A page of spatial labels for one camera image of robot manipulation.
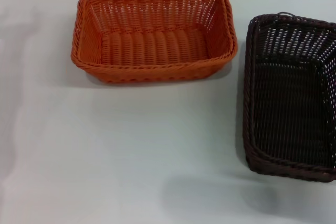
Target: white tabletop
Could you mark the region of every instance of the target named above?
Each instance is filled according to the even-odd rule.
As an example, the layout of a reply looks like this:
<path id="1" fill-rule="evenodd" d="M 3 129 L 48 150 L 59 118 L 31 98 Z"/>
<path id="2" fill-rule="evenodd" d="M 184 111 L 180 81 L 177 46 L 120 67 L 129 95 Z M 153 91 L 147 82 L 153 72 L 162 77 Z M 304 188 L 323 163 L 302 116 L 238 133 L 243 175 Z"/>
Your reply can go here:
<path id="1" fill-rule="evenodd" d="M 117 87 L 70 60 L 77 1 L 0 0 L 0 224 L 335 223 L 336 183 L 251 172 L 241 124 L 249 21 L 336 0 L 230 0 L 222 72 Z"/>

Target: orange basket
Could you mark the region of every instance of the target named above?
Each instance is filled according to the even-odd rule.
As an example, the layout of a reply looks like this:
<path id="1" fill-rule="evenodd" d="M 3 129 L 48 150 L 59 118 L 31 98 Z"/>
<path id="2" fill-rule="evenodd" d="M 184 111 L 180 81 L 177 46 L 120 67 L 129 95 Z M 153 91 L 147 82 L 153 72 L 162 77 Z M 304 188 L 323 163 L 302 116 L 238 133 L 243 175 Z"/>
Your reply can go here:
<path id="1" fill-rule="evenodd" d="M 107 83 L 206 78 L 232 60 L 229 0 L 79 0 L 71 58 Z"/>

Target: basket weave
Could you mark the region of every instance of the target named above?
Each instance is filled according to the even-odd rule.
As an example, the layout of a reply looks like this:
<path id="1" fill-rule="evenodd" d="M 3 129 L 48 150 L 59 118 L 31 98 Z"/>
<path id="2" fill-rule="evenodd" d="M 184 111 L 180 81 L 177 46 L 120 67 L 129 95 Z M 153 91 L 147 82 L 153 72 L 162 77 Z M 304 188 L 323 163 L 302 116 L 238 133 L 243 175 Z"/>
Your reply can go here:
<path id="1" fill-rule="evenodd" d="M 270 14 L 246 39 L 243 138 L 249 168 L 335 179 L 336 24 Z"/>
<path id="2" fill-rule="evenodd" d="M 109 83 L 205 78 L 237 52 L 229 0 L 79 0 L 72 61 Z"/>

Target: dark brown woven basket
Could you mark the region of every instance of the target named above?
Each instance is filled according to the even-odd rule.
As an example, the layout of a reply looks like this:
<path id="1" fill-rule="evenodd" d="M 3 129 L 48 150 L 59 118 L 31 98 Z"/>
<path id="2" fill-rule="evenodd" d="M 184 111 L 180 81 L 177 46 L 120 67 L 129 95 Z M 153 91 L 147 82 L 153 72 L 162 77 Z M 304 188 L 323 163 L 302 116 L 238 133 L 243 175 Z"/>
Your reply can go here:
<path id="1" fill-rule="evenodd" d="M 336 178 L 336 24 L 287 13 L 251 20 L 246 38 L 243 138 L 249 168 Z"/>

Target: basket rim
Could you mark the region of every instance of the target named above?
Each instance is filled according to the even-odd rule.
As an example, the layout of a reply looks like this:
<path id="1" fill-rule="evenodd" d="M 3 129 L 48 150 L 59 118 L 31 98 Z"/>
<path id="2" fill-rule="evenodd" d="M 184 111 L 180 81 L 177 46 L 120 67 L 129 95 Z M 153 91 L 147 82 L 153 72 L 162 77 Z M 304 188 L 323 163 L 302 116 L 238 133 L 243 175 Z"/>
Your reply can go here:
<path id="1" fill-rule="evenodd" d="M 73 31 L 73 40 L 72 40 L 72 50 L 71 50 L 71 58 L 74 64 L 76 64 L 79 68 L 87 68 L 89 67 L 91 71 L 94 72 L 107 72 L 111 69 L 148 69 L 152 70 L 153 68 L 157 69 L 164 69 L 164 68 L 171 68 L 171 67 L 193 67 L 199 63 L 202 63 L 203 67 L 212 66 L 217 64 L 219 61 L 221 63 L 226 63 L 231 61 L 237 51 L 238 51 L 238 40 L 234 28 L 234 22 L 233 22 L 233 15 L 232 15 L 232 7 L 229 2 L 229 0 L 222 0 L 221 4 L 223 7 L 223 15 L 226 20 L 226 32 L 231 40 L 231 48 L 228 52 L 225 54 L 211 59 L 205 59 L 205 60 L 199 60 L 199 61 L 193 61 L 193 62 L 184 62 L 184 63 L 170 63 L 170 64 L 164 64 L 164 65 L 138 65 L 138 66 L 126 66 L 126 65 L 104 65 L 104 64 L 97 64 L 97 63 L 91 63 L 86 62 L 80 59 L 79 54 L 80 51 L 79 45 L 82 38 L 82 25 L 85 15 L 85 5 L 88 2 L 88 0 L 79 0 L 77 5 L 77 15 L 76 15 L 76 23 L 75 28 Z"/>
<path id="2" fill-rule="evenodd" d="M 283 14 L 264 14 L 254 17 L 248 26 L 247 31 L 247 37 L 246 37 L 246 54 L 245 54 L 245 69 L 246 64 L 250 65 L 250 71 L 249 73 L 244 74 L 244 112 L 243 112 L 243 140 L 244 140 L 244 148 L 246 155 L 249 158 L 253 158 L 253 156 L 256 156 L 257 158 L 261 158 L 263 162 L 271 163 L 276 166 L 280 167 L 290 167 L 298 170 L 308 170 L 310 172 L 315 173 L 326 173 L 330 175 L 336 175 L 336 168 L 328 168 L 325 166 L 319 166 L 319 165 L 309 165 L 306 163 L 299 163 L 294 162 L 289 159 L 284 158 L 276 158 L 273 156 L 268 155 L 266 152 L 259 149 L 255 144 L 255 138 L 253 135 L 253 124 L 252 124 L 252 110 L 253 110 L 253 101 L 254 95 L 251 94 L 254 92 L 253 84 L 254 79 L 252 78 L 252 75 L 254 74 L 254 68 L 255 66 L 255 45 L 257 43 L 257 33 L 258 33 L 258 27 L 261 22 L 264 21 L 275 21 L 275 20 L 283 20 L 286 22 L 293 22 L 295 24 L 305 23 L 305 24 L 312 24 L 316 27 L 321 28 L 330 28 L 330 29 L 336 29 L 336 23 L 329 23 L 322 20 L 317 19 L 311 19 L 311 18 L 305 18 L 305 17 L 299 17 L 299 16 L 287 16 Z M 246 75 L 249 75 L 249 83 L 246 81 Z M 250 93 L 250 96 L 247 97 L 247 89 Z"/>

